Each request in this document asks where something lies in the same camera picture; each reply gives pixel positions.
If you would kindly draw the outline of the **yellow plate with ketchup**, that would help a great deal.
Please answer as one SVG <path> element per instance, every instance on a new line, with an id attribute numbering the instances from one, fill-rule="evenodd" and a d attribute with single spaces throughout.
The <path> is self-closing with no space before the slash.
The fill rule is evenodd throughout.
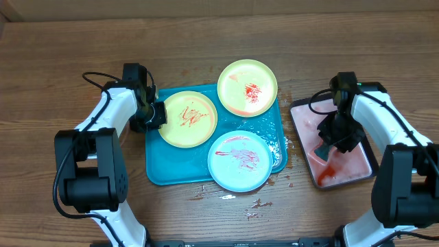
<path id="1" fill-rule="evenodd" d="M 177 148 L 194 148 L 215 132 L 217 110 L 204 94 L 181 91 L 169 96 L 164 103 L 167 123 L 158 132 L 168 144 Z"/>

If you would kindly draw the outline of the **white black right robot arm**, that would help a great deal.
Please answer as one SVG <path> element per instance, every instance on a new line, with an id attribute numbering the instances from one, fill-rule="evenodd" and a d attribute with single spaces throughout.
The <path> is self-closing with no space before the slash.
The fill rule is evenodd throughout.
<path id="1" fill-rule="evenodd" d="M 325 246 L 393 246 L 404 235 L 436 241 L 418 228 L 438 223 L 438 145 L 417 132 L 394 107 L 378 82 L 358 82 L 353 72 L 339 72 L 329 82 L 336 110 L 318 125 L 323 161 L 336 148 L 350 152 L 370 135 L 382 153 L 371 194 L 371 209 L 339 227 Z"/>

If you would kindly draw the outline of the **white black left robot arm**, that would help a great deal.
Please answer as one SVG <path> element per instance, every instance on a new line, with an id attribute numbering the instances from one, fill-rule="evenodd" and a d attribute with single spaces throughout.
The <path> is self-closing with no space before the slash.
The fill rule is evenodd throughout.
<path id="1" fill-rule="evenodd" d="M 127 201 L 119 137 L 126 126 L 145 134 L 166 124 L 165 103 L 158 100 L 152 74 L 139 63 L 125 63 L 122 77 L 110 75 L 99 89 L 101 99 L 91 114 L 54 137 L 53 204 L 65 218 L 93 219 L 109 246 L 153 246 Z"/>

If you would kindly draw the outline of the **pink green scrub sponge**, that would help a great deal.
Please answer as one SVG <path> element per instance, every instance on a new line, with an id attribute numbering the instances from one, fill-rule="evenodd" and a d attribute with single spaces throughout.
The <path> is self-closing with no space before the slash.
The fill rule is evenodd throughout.
<path id="1" fill-rule="evenodd" d="M 314 153 L 318 158 L 327 162 L 329 159 L 329 152 L 331 151 L 332 147 L 333 147 L 332 145 L 327 145 L 326 143 L 322 143 L 314 150 Z"/>

